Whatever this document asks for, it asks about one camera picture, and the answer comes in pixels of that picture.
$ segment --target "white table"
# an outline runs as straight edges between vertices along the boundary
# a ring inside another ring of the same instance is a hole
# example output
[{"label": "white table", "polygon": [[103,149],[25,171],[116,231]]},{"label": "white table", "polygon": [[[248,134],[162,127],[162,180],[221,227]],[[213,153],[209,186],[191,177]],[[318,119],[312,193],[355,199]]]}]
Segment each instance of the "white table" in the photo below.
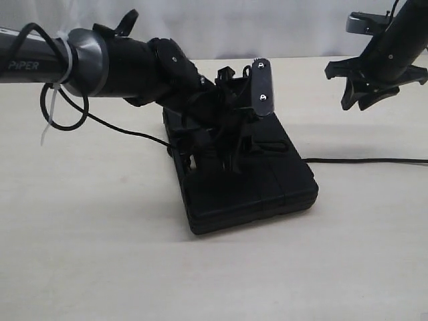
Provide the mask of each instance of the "white table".
[{"label": "white table", "polygon": [[[342,111],[330,60],[272,60],[276,112],[303,157],[428,158],[428,88]],[[249,60],[197,62],[213,79]],[[418,66],[428,66],[425,56]],[[0,86],[0,319],[420,320],[428,312],[428,169],[311,165],[304,215],[195,237],[172,160],[89,120],[49,130],[39,85]],[[92,99],[166,138],[161,108]],[[55,118],[78,118],[58,103]]]}]

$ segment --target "white wall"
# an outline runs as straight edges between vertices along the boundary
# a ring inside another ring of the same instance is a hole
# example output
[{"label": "white wall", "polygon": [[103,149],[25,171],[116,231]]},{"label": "white wall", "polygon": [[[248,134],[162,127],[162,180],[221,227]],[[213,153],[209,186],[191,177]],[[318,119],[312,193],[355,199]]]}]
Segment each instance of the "white wall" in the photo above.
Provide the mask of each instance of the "white wall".
[{"label": "white wall", "polygon": [[62,22],[115,27],[137,9],[132,37],[171,37],[192,59],[358,55],[369,37],[345,32],[351,11],[386,13],[393,0],[3,0],[0,25]]}]

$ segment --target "black plastic case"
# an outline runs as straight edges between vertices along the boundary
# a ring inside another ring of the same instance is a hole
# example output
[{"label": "black plastic case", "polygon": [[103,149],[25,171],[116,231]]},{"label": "black plastic case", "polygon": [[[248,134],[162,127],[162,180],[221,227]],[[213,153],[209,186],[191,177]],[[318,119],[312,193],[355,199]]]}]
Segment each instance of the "black plastic case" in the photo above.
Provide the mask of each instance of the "black plastic case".
[{"label": "black plastic case", "polygon": [[[180,116],[164,110],[171,144],[186,130]],[[285,154],[240,159],[242,174],[217,171],[186,173],[177,150],[170,150],[177,170],[191,231],[196,235],[309,209],[318,196],[310,167],[300,158],[275,114],[248,125],[255,140],[285,140]]]}]

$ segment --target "black cord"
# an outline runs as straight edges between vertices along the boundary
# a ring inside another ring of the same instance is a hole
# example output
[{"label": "black cord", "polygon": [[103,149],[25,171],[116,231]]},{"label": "black cord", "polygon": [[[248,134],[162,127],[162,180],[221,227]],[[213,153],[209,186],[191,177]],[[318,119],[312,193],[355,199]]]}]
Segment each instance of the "black cord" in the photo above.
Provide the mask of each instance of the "black cord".
[{"label": "black cord", "polygon": [[391,10],[391,15],[389,16],[389,22],[388,25],[390,25],[393,22],[395,10],[397,9],[397,5],[399,4],[400,0],[395,0],[393,9]]},{"label": "black cord", "polygon": [[[10,47],[9,51],[6,53],[5,59],[1,62],[1,64],[0,64],[0,76],[6,70],[6,67],[9,65],[10,61],[16,56],[17,52],[19,51],[19,49],[23,45],[25,39],[27,38],[27,36],[32,31],[36,31],[46,41],[46,44],[48,44],[49,47],[52,49],[52,51],[55,53],[55,56],[56,56],[58,62],[60,63],[61,67],[64,70],[66,70],[68,68],[68,63],[67,63],[66,59],[63,57],[61,51],[58,49],[58,47],[55,44],[55,42],[53,41],[53,39],[38,24],[28,23],[19,32],[19,35],[16,37],[16,39],[12,43],[12,46]],[[171,145],[167,142],[164,142],[161,139],[155,138],[151,135],[147,135],[147,134],[143,134],[143,133],[139,133],[139,132],[131,132],[129,130],[119,128],[117,126],[111,125],[111,124],[107,123],[106,121],[90,114],[89,113],[89,106],[90,106],[89,98],[88,98],[86,91],[83,90],[83,88],[87,88],[87,86],[85,86],[85,81],[83,79],[81,79],[80,75],[78,75],[74,70],[72,71],[71,76],[72,76],[72,78],[75,79],[76,86],[78,87],[78,90],[80,91],[80,93],[82,95],[82,98],[84,101],[84,107],[80,108],[77,104],[75,104],[62,89],[59,89],[58,92],[72,107],[74,107],[76,110],[78,110],[82,113],[82,117],[74,125],[71,125],[71,126],[62,126],[62,125],[59,125],[52,120],[51,121],[52,127],[54,127],[55,129],[61,130],[61,131],[76,130],[79,127],[81,127],[85,123],[86,119],[89,117],[92,120],[95,120],[96,122],[110,128],[112,130],[115,130],[117,132],[147,138],[147,139],[153,140],[159,144],[162,144],[166,147],[175,148],[173,145]],[[47,91],[49,89],[52,89],[52,88],[53,88],[53,84],[45,84],[43,86],[43,88],[41,90],[41,94],[40,94],[41,113],[43,114],[43,117],[45,118],[45,120],[47,122],[49,122],[50,115],[49,115],[49,112],[47,111],[46,95],[47,95]]]},{"label": "black cord", "polygon": [[319,164],[369,164],[369,163],[393,163],[393,164],[428,164],[428,159],[413,158],[305,158],[306,163]]}]

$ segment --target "white zip tie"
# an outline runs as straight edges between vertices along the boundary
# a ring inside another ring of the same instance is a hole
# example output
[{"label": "white zip tie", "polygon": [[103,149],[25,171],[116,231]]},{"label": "white zip tie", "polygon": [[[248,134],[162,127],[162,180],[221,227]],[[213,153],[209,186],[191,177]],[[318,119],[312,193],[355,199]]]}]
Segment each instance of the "white zip tie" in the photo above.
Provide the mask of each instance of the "white zip tie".
[{"label": "white zip tie", "polygon": [[45,130],[41,134],[41,140],[40,140],[41,146],[43,146],[46,133],[52,125],[52,121],[54,118],[55,102],[56,102],[58,90],[61,89],[61,84],[68,79],[68,77],[70,76],[70,74],[73,70],[73,55],[72,55],[72,49],[70,48],[70,45],[68,43],[68,35],[63,31],[59,31],[59,32],[57,32],[57,36],[59,38],[61,38],[62,42],[64,43],[64,46],[66,47],[67,57],[68,57],[68,69],[67,69],[66,73],[62,76],[62,78],[53,84],[53,92],[54,93],[52,94],[51,108],[50,108],[50,112],[49,112],[49,122],[47,123]]}]

